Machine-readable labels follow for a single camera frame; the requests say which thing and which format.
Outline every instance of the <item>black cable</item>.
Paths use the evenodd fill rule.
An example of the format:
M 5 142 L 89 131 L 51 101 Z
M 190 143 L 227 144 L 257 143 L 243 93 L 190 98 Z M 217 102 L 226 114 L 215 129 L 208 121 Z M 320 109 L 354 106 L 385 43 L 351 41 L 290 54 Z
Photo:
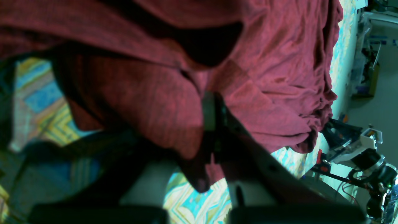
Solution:
M 378 172 L 373 172 L 370 176 L 368 176 L 368 177 L 366 177 L 365 179 L 362 179 L 362 180 L 358 180 L 358 179 L 354 178 L 354 174 L 358 173 L 360 171 L 361 170 L 352 169 L 350 171 L 350 173 L 348 174 L 348 179 L 350 179 L 350 181 L 352 183 L 355 183 L 355 184 L 359 185 L 359 184 L 366 184 L 366 183 L 372 181 L 374 178 L 376 178 L 378 176 Z
M 382 7 L 385 7 L 385 8 L 394 8 L 394 9 L 398 10 L 398 7 L 395 7 L 395 6 L 386 6 L 386 5 L 382 4 L 380 1 L 378 1 L 378 0 L 376 0 L 376 1 L 377 1 L 377 4 L 380 5 L 380 6 L 382 6 Z

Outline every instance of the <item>maroon fabric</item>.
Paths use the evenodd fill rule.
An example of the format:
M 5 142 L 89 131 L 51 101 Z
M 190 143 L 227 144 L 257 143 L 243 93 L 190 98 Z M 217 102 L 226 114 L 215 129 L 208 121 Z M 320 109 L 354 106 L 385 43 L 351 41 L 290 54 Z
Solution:
M 78 127 L 132 126 L 175 149 L 201 192 L 223 177 L 199 150 L 206 90 L 269 152 L 313 150 L 336 99 L 338 0 L 115 2 L 2 0 L 0 57 L 58 46 L 57 78 Z

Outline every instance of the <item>bed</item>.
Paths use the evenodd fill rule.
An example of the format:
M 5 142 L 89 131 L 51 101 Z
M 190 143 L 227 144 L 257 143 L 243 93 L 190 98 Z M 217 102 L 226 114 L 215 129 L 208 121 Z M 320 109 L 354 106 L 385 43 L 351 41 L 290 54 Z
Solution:
M 342 64 L 347 56 L 344 49 L 352 44 L 351 33 L 356 29 L 355 1 L 340 2 L 344 9 L 344 19 L 339 24 L 339 40 L 334 47 L 330 71 L 334 91 L 338 96 L 344 94 L 344 88 L 340 87 L 345 86 L 348 81 L 346 73 L 342 71 Z M 37 138 L 52 140 L 64 146 L 91 134 L 76 128 L 48 61 L 32 57 L 19 61 L 14 86 L 10 86 L 10 81 L 2 80 L 1 77 L 0 75 L 0 88 L 3 92 L 0 92 L 0 99 L 12 97 L 13 111 L 16 113 L 13 116 L 14 138 L 11 143 L 15 152 L 19 152 L 29 141 Z M 339 114 L 340 108 L 334 108 L 333 113 Z M 319 136 L 312 153 L 299 154 L 289 148 L 281 148 L 272 155 L 299 178 L 316 163 L 319 150 L 325 146 L 326 142 Z M 68 168 L 53 167 L 52 172 L 46 174 L 46 178 L 61 179 L 57 181 L 60 188 L 81 189 L 92 182 L 98 172 L 99 167 L 93 161 L 75 159 Z M 169 181 L 164 208 L 169 211 L 172 223 L 223 223 L 231 208 L 226 181 L 222 179 L 211 186 L 208 192 L 200 194 L 181 172 L 177 172 Z

